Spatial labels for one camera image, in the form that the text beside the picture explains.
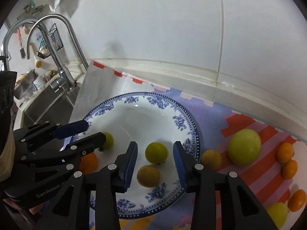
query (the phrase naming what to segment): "wire basket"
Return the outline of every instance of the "wire basket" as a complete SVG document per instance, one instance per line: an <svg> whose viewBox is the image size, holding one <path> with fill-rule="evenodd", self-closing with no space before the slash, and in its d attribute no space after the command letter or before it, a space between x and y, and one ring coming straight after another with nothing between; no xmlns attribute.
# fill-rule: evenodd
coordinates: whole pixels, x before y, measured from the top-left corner
<svg viewBox="0 0 307 230"><path fill-rule="evenodd" d="M56 50L59 50L63 47L63 42L61 40L61 37L59 35L59 31L56 27L56 24L54 23L49 31L50 37L52 39L53 45L56 48ZM41 40L39 50L37 52L37 56L46 59L50 56L50 51L46 45L44 37L40 37L37 39L38 41Z"/></svg>

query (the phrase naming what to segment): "kitchen faucet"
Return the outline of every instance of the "kitchen faucet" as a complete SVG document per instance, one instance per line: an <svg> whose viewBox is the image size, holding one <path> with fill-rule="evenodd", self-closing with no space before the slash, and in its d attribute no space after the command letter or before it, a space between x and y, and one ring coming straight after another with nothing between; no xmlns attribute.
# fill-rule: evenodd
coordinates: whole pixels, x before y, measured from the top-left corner
<svg viewBox="0 0 307 230"><path fill-rule="evenodd" d="M44 17L42 17L41 19L39 19L39 20L33 25L33 27L30 29L29 34L28 34L28 38L27 38L27 43L26 43L26 46L27 46L27 59L30 58L30 45L29 45L29 43L30 43L31 35L33 34L34 29L35 29L36 27L38 27L40 24L42 24L42 22L43 22L44 20L50 19L50 18L59 19L59 20L61 20L62 22L64 22L64 24L66 25L66 27L67 27L67 29L68 29L68 32L69 32L69 34L70 34L70 37L71 37L71 39L72 39L72 41L73 41L73 44L74 44L74 46L75 46L75 49L76 49L76 51L77 51L77 53L78 53L78 55L79 55L79 57L80 57L80 59L81 59L83 65L84 65L84 68L87 70L87 69L88 69L88 63L87 63L86 58L85 58L85 56L84 56L84 54L83 54L83 52L82 52L82 50L81 50L81 47L80 47L80 45L79 45L79 42L78 42L78 40L77 40L77 37L76 37L75 32L74 32L74 30L73 30L73 27L72 27L71 23L69 22L69 20L68 20L65 16L62 16L62 15L60 15L60 14L50 14L50 15L44 16ZM55 88L54 88L54 89L56 89L57 86L60 87L60 86L62 85L62 82L65 82L66 79L63 79L63 77L65 78L65 74L67 74L67 72L69 73L69 71L68 71L67 67L63 64L63 62L61 61L61 59L60 59L59 57L56 58L56 59L54 59L54 61L56 62L57 67L59 68L59 74L60 74L60 76L61 76L59 79L57 79L56 81L54 81L54 82L55 82Z"/></svg>
<svg viewBox="0 0 307 230"><path fill-rule="evenodd" d="M58 91L65 83L68 84L69 88L72 89L76 86L76 82L74 81L70 71L68 70L68 68L62 63L56 48L53 45L53 41L49 35L48 29L46 27L46 25L42 22L39 22L39 20L35 17L25 17L23 19L20 19L19 21L15 22L12 27L8 30L8 32L6 33L6 35L4 36L3 39L3 43L1 46L1 55L4 55L6 58L6 63L3 63L2 66L2 70L10 70L10 66L9 66L9 60L8 60L8 44L9 44L9 40L13 34L13 32L20 27L21 25L24 24L34 24L32 29L30 30L30 33L33 32L33 29L37 26L37 28L41 31L45 41L46 41L46 45L48 47L48 49L50 50L50 54L52 56L52 59L54 60L56 66L58 67L59 70L59 75L60 77L56 80L54 80L50 85L52 86L52 88L54 89L54 91ZM30 37L28 37L27 40L27 58L30 58L29 55L29 43L30 43Z"/></svg>

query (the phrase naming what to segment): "blue floral pattern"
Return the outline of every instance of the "blue floral pattern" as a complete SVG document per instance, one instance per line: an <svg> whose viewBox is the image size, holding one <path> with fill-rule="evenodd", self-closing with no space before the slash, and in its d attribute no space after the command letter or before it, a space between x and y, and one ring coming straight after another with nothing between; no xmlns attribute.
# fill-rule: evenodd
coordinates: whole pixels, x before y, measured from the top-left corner
<svg viewBox="0 0 307 230"><path fill-rule="evenodd" d="M139 97L127 97L124 103L136 103L139 100Z"/></svg>
<svg viewBox="0 0 307 230"><path fill-rule="evenodd" d="M91 125L92 125L92 122L88 121L88 129L90 128ZM88 129L86 131L82 132L82 134L85 135L87 133Z"/></svg>
<svg viewBox="0 0 307 230"><path fill-rule="evenodd" d="M116 207L119 213L126 213L129 209L134 208L135 204L129 200L119 199L116 203Z"/></svg>
<svg viewBox="0 0 307 230"><path fill-rule="evenodd" d="M138 213L138 214L143 214L143 213L145 213L145 211L146 211L146 209L144 208L144 205L141 204L141 208L138 209L138 210L136 210L136 213Z"/></svg>
<svg viewBox="0 0 307 230"><path fill-rule="evenodd" d="M195 153L195 144L191 143L191 140L187 138L185 142L182 144L185 153L194 155Z"/></svg>
<svg viewBox="0 0 307 230"><path fill-rule="evenodd" d="M175 120L175 125L178 126L178 129L180 131L183 131L187 128L187 126L185 125L185 119L182 115L174 116L173 119Z"/></svg>
<svg viewBox="0 0 307 230"><path fill-rule="evenodd" d="M178 105L178 104L172 104L171 105L171 108L173 108L173 110L174 110L174 112L176 112L177 110L179 110L180 109L180 105Z"/></svg>
<svg viewBox="0 0 307 230"><path fill-rule="evenodd" d="M181 187L179 179L176 180L175 182L173 182L173 184L174 184L174 185L177 185L177 186L179 186L179 187Z"/></svg>
<svg viewBox="0 0 307 230"><path fill-rule="evenodd" d="M165 183L161 184L161 187L156 187L151 193L147 193L145 196L148 202L153 202L155 199L162 199L166 194L169 193L169 190L166 190Z"/></svg>
<svg viewBox="0 0 307 230"><path fill-rule="evenodd" d="M156 104L160 109L165 109L170 104L167 99L158 96L148 97L147 100L153 105Z"/></svg>
<svg viewBox="0 0 307 230"><path fill-rule="evenodd" d="M93 118L93 116L99 116L103 115L106 111L110 111L114 108L113 102L101 104L95 111L93 111L93 114L91 113L89 118Z"/></svg>
<svg viewBox="0 0 307 230"><path fill-rule="evenodd" d="M122 97L121 96L117 96L113 98L113 102L118 102L118 101L122 101Z"/></svg>

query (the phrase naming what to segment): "plate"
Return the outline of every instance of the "plate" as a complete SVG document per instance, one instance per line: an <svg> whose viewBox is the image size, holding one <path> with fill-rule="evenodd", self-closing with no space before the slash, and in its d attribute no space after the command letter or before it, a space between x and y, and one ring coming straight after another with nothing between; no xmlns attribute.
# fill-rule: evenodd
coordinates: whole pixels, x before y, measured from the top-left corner
<svg viewBox="0 0 307 230"><path fill-rule="evenodd" d="M119 154L125 153L130 141L138 144L138 158L131 186L125 194L116 194L120 218L137 219L156 214L174 203L182 194L172 146L181 141L186 153L199 159L199 134L189 113L176 101L156 93L134 92L105 101L94 108L85 118L89 123L86 132L74 135L72 141L97 132L113 135L111 149L95 150L99 160L97 171L114 163ZM138 170L150 165L145 158L145 149L151 142L164 144L169 151L162 164L152 164L161 174L157 187L141 186L137 179ZM95 208L95 191L91 194L91 207Z"/></svg>

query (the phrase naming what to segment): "lime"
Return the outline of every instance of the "lime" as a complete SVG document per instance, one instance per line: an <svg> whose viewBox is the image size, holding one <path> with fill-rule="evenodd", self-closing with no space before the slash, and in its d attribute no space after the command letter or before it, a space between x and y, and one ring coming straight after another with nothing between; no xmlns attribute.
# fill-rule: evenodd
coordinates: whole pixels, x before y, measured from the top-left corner
<svg viewBox="0 0 307 230"><path fill-rule="evenodd" d="M261 151L261 139L257 132L250 129L238 131L231 138L228 147L228 156L238 166L252 164Z"/></svg>
<svg viewBox="0 0 307 230"><path fill-rule="evenodd" d="M271 216L277 228L280 229L287 219L287 206L282 202L276 202L267 207L267 212Z"/></svg>
<svg viewBox="0 0 307 230"><path fill-rule="evenodd" d="M160 172L154 166L145 165L139 169L137 180L139 184L147 188L158 186L160 183Z"/></svg>
<svg viewBox="0 0 307 230"><path fill-rule="evenodd" d="M168 149L164 144L150 143L145 150L145 157L150 163L163 163L168 157Z"/></svg>
<svg viewBox="0 0 307 230"><path fill-rule="evenodd" d="M111 149L113 147L113 144L114 144L114 138L110 133L103 132L103 134L105 134L105 136L106 136L106 141L103 144L102 148L99 147L99 149L101 151Z"/></svg>

